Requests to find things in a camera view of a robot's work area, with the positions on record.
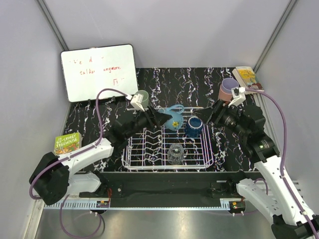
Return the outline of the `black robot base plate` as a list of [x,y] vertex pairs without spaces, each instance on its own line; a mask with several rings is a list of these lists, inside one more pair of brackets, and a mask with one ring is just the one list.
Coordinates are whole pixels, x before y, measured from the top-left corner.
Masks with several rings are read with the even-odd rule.
[[134,194],[199,195],[209,198],[233,196],[228,183],[245,177],[256,179],[259,172],[102,172],[101,189],[81,192],[81,198],[125,198]]

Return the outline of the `pink plastic cup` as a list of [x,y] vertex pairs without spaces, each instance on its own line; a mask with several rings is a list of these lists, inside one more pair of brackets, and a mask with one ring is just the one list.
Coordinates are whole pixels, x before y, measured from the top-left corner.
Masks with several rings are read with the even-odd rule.
[[219,89],[219,94],[218,94],[218,99],[225,101],[225,102],[230,102],[232,100],[232,92],[231,90],[225,88],[223,85],[220,86]]

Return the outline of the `light blue flowered mug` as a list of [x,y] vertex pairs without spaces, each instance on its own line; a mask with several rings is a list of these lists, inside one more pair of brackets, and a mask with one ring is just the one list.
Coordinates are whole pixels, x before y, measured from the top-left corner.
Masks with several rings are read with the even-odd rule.
[[169,108],[159,108],[159,113],[172,116],[171,119],[164,123],[164,126],[171,131],[178,131],[183,126],[184,106],[177,104]]

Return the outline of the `green plastic cup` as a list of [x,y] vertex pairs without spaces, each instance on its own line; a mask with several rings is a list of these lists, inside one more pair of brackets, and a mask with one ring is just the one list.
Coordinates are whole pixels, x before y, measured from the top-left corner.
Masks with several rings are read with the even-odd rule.
[[135,93],[137,96],[137,103],[142,105],[143,108],[147,108],[149,105],[149,94],[145,90],[139,90]]

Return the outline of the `lilac plastic cup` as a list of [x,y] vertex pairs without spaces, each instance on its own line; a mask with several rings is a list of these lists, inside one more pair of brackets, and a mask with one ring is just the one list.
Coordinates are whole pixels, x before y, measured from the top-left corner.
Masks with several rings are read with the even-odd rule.
[[221,83],[221,90],[227,94],[231,93],[233,88],[239,87],[239,83],[233,78],[225,78]]

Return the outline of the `clear glass cup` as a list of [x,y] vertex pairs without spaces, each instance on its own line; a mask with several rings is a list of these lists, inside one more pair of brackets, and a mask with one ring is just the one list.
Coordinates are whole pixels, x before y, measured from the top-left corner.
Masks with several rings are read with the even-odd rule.
[[172,165],[180,165],[184,159],[184,149],[181,144],[172,144],[167,153],[167,160]]

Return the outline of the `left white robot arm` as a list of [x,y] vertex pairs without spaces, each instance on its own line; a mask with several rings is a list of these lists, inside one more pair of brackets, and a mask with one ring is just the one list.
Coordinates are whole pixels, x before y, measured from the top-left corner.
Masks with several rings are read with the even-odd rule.
[[43,155],[32,173],[29,195],[52,205],[69,194],[103,197],[108,190],[107,180],[97,172],[79,173],[88,165],[121,152],[129,138],[144,128],[159,129],[172,117],[149,108],[131,121],[116,120],[109,131],[91,144],[70,153]]

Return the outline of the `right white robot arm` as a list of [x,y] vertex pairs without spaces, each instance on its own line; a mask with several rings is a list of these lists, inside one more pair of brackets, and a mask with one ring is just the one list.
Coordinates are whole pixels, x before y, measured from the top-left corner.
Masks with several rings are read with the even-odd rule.
[[286,170],[274,141],[264,132],[265,118],[260,107],[247,105],[239,114],[235,106],[218,100],[196,113],[205,123],[224,126],[238,136],[246,156],[261,173],[272,191],[268,196],[245,173],[226,185],[231,197],[241,196],[268,220],[277,239],[317,239],[319,217],[305,203]]

